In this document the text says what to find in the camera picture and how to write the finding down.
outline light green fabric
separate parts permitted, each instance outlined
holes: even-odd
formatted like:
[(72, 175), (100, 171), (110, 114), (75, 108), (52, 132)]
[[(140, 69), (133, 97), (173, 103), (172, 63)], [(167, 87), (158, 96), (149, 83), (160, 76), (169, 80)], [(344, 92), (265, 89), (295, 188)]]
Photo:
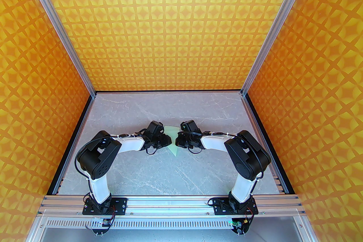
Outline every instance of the light green fabric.
[(171, 144), (168, 146), (168, 148), (175, 156), (178, 152), (178, 146), (175, 145), (175, 139), (178, 137), (178, 132), (180, 132), (180, 127), (164, 126), (164, 133), (169, 135), (171, 138)]

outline gray marble surface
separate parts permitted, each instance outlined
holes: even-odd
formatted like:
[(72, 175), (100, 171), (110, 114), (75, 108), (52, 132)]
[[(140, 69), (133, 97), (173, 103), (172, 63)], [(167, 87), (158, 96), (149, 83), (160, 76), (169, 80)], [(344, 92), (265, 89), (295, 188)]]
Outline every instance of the gray marble surface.
[[(100, 130), (110, 134), (134, 133), (152, 120), (179, 126), (193, 119), (202, 131), (236, 133), (254, 130), (238, 92), (153, 92), (97, 94), (76, 147), (78, 150)], [(86, 194), (87, 181), (72, 162), (59, 194)], [(227, 194), (237, 172), (226, 152), (204, 150), (193, 155), (178, 148), (177, 156), (166, 147), (154, 155), (145, 151), (119, 154), (107, 173), (114, 195)], [(254, 194), (278, 194), (268, 168)]]

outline yellow geometric pattern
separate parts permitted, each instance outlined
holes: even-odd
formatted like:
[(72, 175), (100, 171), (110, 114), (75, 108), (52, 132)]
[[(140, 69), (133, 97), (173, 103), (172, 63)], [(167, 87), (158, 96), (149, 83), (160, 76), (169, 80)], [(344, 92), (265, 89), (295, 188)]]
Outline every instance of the yellow geometric pattern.
[(249, 95), (320, 241), (363, 241), (363, 0), (297, 0)]
[(283, 0), (52, 0), (96, 90), (240, 89)]
[(39, 0), (0, 0), (0, 233), (24, 241), (88, 98)]

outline metal vent grille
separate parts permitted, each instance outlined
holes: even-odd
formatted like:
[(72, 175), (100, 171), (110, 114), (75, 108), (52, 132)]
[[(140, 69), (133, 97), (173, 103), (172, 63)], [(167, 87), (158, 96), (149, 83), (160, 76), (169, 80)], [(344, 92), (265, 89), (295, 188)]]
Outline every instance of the metal vent grille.
[[(52, 218), (46, 223), (47, 228), (92, 229), (102, 227), (102, 218)], [(115, 219), (112, 229), (231, 229), (230, 218), (213, 219)]]

